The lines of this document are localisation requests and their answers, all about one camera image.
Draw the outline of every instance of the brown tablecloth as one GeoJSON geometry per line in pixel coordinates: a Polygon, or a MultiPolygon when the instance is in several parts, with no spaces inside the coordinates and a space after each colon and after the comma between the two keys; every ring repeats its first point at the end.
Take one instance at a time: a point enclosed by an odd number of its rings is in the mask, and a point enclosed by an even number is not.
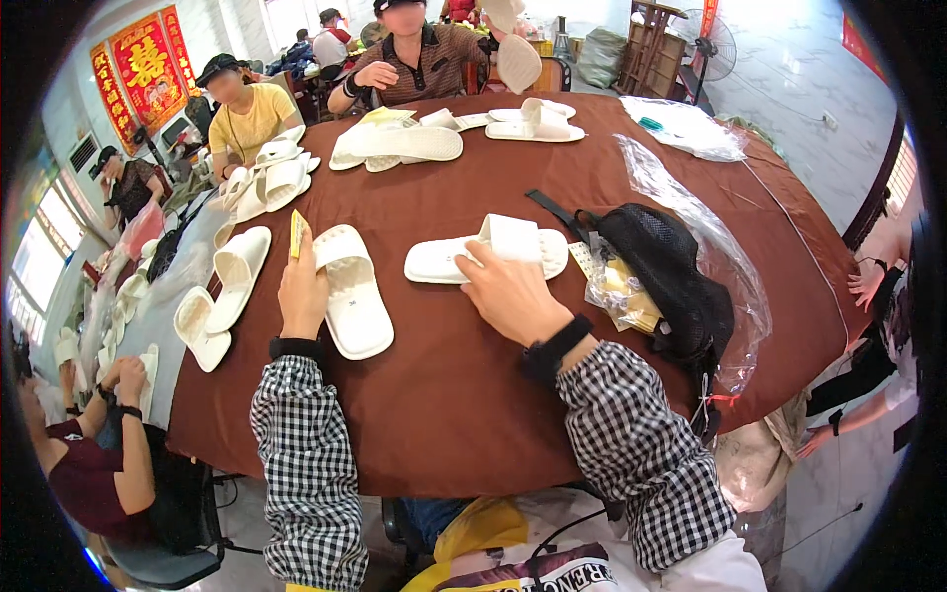
{"type": "MultiPolygon", "coordinates": [[[[310,128],[301,145],[323,159],[313,187],[291,206],[235,231],[269,226],[270,255],[217,369],[205,374],[190,352],[185,354],[171,408],[169,448],[225,471],[262,475],[248,415],[269,362],[267,344],[282,324],[277,288],[289,247],[290,215],[297,208],[314,234],[335,224],[358,229],[395,328],[394,344],[361,362],[341,358],[328,333],[323,335],[329,353],[323,372],[338,386],[362,493],[500,495],[580,478],[563,428],[563,405],[520,375],[519,346],[484,323],[455,286],[412,283],[402,270],[415,243],[475,234],[488,213],[565,231],[524,196],[528,189],[540,189],[567,210],[604,213],[628,202],[650,204],[629,188],[615,133],[657,154],[670,174],[723,219],[762,276],[773,334],[760,348],[749,387],[724,409],[724,431],[758,420],[795,395],[842,353],[847,325],[849,339],[857,338],[867,319],[845,293],[852,257],[813,197],[762,142],[752,140],[747,147],[749,167],[707,162],[657,143],[617,99],[543,96],[576,107],[571,122],[588,136],[549,144],[490,140],[474,130],[464,133],[464,154],[455,161],[372,174],[364,167],[341,172],[328,167],[335,138],[354,120],[310,128]]],[[[441,107],[467,115],[516,107],[522,100],[484,95],[425,101],[416,108],[418,117],[441,107]]],[[[604,312],[583,301],[584,285],[574,261],[549,282],[556,298],[596,322],[598,338],[626,344],[653,364],[671,407],[689,417],[696,402],[683,373],[650,354],[644,335],[617,333],[604,312]]]]}

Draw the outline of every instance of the brown patterned shirt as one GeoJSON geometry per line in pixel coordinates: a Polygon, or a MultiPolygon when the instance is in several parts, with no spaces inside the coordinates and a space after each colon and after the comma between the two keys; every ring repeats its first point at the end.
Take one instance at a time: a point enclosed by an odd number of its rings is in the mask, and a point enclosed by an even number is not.
{"type": "Polygon", "coordinates": [[[424,25],[421,29],[420,58],[415,70],[398,59],[395,38],[389,34],[362,54],[349,76],[372,62],[388,62],[398,70],[398,83],[385,90],[365,88],[359,106],[373,109],[400,105],[413,100],[444,99],[463,95],[463,70],[467,62],[487,63],[492,37],[458,25],[424,25]]]}

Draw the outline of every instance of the pink plastic bag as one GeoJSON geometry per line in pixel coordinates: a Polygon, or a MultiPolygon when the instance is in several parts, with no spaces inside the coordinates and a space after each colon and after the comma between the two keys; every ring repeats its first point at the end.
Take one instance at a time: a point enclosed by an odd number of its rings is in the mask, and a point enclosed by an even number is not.
{"type": "Polygon", "coordinates": [[[164,228],[165,215],[161,211],[161,206],[149,201],[125,226],[125,231],[121,233],[116,248],[124,251],[130,259],[138,260],[141,258],[142,245],[161,236],[164,228]]]}

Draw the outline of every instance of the black mesh bag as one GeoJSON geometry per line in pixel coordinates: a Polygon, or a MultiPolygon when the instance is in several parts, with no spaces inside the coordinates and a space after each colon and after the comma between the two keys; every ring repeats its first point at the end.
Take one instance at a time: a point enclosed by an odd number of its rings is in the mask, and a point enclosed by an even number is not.
{"type": "MultiPolygon", "coordinates": [[[[733,335],[733,301],[722,284],[697,269],[697,241],[680,221],[641,204],[625,204],[604,216],[579,210],[570,215],[537,190],[527,196],[563,220],[582,241],[597,231],[634,270],[661,311],[652,350],[682,368],[702,398],[733,335]]],[[[708,404],[691,422],[707,443],[720,414],[708,404]]]]}

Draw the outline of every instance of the yellow shirt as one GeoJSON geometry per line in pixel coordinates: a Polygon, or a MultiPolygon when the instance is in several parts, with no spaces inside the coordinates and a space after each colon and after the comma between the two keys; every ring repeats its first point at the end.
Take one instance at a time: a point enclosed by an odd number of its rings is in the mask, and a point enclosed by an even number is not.
{"type": "Polygon", "coordinates": [[[280,128],[295,107],[281,87],[275,84],[251,84],[253,105],[246,115],[231,113],[230,107],[221,105],[214,120],[210,122],[210,153],[230,151],[243,162],[253,162],[259,148],[279,134],[280,128]]]}

